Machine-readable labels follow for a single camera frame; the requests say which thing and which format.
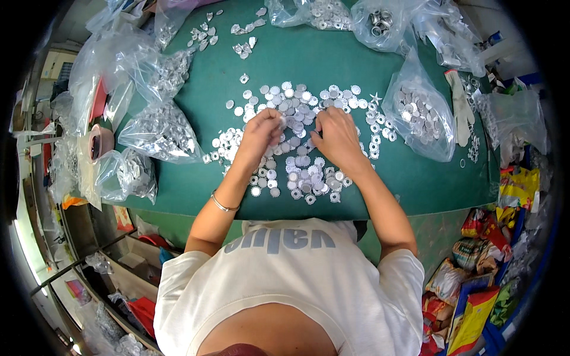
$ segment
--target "forearm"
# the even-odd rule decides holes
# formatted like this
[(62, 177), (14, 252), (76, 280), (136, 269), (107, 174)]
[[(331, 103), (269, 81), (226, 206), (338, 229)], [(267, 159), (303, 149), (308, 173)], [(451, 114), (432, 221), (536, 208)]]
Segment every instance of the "forearm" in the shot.
[[(251, 173), (248, 173), (247, 168), (233, 165), (215, 192), (218, 202), (227, 208), (238, 207), (249, 184), (250, 176)], [(222, 247), (235, 213), (235, 211), (223, 211), (210, 198), (192, 224), (184, 252), (198, 250), (210, 256), (215, 255)]]
[(416, 255), (416, 238), (408, 217), (380, 177), (372, 168), (353, 176), (382, 246), (380, 258), (400, 248), (407, 248)]

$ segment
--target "work glove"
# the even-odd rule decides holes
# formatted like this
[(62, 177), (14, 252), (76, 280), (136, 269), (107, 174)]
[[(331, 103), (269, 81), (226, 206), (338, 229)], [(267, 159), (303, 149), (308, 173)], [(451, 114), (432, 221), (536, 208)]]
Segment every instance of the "work glove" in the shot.
[(457, 74), (456, 69), (450, 69), (445, 74), (445, 79), (451, 87), (451, 99), (453, 100), (453, 117), (455, 118), (455, 127), (457, 128), (457, 143), (461, 147), (467, 146), (469, 140), (469, 124), (475, 123), (475, 116), (469, 107), (463, 84)]

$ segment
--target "green table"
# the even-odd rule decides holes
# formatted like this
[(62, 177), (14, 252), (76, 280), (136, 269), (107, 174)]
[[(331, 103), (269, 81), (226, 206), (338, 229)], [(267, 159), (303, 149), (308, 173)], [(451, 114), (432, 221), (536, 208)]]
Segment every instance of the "green table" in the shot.
[[(244, 28), (255, 21), (255, 12), (262, 6), (263, 1), (256, 0), (226, 1), (202, 7), (188, 17), (165, 50), (166, 54), (171, 54), (185, 48), (191, 37), (190, 30), (193, 27), (199, 28), (206, 21), (206, 13), (223, 9), (223, 14), (214, 16), (209, 23), (209, 26), (217, 29), (218, 43), (195, 54), (190, 79), (174, 98), (186, 114), (204, 152), (214, 150), (211, 141), (218, 136), (220, 130), (225, 132), (230, 127), (243, 127), (242, 118), (234, 116), (233, 110), (227, 110), (225, 102), (232, 99), (236, 106), (245, 105), (242, 93), (246, 89), (263, 99), (259, 93), (262, 85), (280, 86), (284, 81), (291, 81), (294, 85), (306, 84), (307, 90), (317, 97), (321, 90), (327, 89), (331, 84), (336, 84), (341, 89), (359, 85), (362, 89), (360, 97), (369, 100), (369, 93), (378, 92), (379, 96), (384, 96), (390, 77), (400, 70), (404, 62), (402, 57), (394, 53), (379, 53), (366, 48), (351, 32), (319, 31), (310, 26), (278, 28), (268, 21), (265, 26), (256, 28), (250, 34), (236, 36), (230, 33), (230, 27), (235, 23)], [(250, 36), (256, 36), (258, 42), (253, 54), (242, 60), (232, 46), (246, 43)], [(418, 47), (426, 71), (451, 107), (450, 88), (443, 76), (446, 69), (435, 62), (434, 47), (424, 46), (421, 42)], [(244, 73), (250, 77), (245, 85), (239, 81)], [(139, 108), (140, 98), (133, 100), (130, 111), (136, 112)], [(127, 115), (123, 119), (117, 136), (130, 117)], [(365, 110), (353, 111), (353, 117), (362, 132), (360, 140), (368, 148), (371, 132), (364, 121)], [(479, 117), (475, 132), (481, 138), (477, 164), (467, 158), (467, 147), (457, 146), (451, 162), (438, 163), (412, 152), (400, 136), (395, 142), (383, 139), (380, 158), (372, 160), (372, 163), (390, 191), (400, 196), (400, 204), (408, 215), (452, 211), (490, 203), (498, 195), (498, 162), (491, 155), (491, 166), (488, 167)], [(288, 130), (286, 135), (289, 138), (292, 132)], [(293, 200), (286, 187), (285, 159), (288, 156), (293, 154), (275, 156), (281, 196), (272, 198), (269, 189), (264, 189), (259, 197), (253, 197), (247, 192), (236, 219), (369, 218), (356, 185), (342, 190), (340, 203), (331, 203), (328, 196), (318, 197), (312, 206), (307, 205), (304, 199)], [(309, 156), (312, 161), (322, 154), (314, 150)], [(463, 169), (459, 167), (462, 158), (466, 161)], [(148, 199), (134, 196), (130, 196), (122, 205), (149, 211), (197, 215), (223, 178), (223, 166), (220, 167), (217, 163), (175, 165), (155, 162), (158, 173), (156, 205), (153, 206)]]

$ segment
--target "woman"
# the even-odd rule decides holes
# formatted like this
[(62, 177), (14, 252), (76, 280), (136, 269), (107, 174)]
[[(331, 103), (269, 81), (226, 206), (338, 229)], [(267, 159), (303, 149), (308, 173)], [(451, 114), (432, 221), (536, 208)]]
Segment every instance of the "woman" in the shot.
[(171, 355), (409, 355), (422, 343), (424, 268), (408, 219), (362, 154), (352, 116), (316, 118), (316, 147), (360, 189), (382, 246), (375, 268), (352, 222), (244, 222), (221, 249), (280, 113), (246, 126), (231, 169), (200, 211), (185, 252), (162, 269), (154, 315)]

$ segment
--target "white t-shirt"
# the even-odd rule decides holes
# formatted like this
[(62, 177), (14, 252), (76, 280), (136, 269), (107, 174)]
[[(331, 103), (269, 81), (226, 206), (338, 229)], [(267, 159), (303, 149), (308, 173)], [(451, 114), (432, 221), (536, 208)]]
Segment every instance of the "white t-shirt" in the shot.
[(327, 332), (341, 355), (417, 356), (424, 268), (407, 249), (378, 269), (352, 223), (265, 222), (214, 257), (183, 253), (162, 267), (154, 332), (166, 356), (196, 355), (220, 322), (266, 303), (293, 306)]

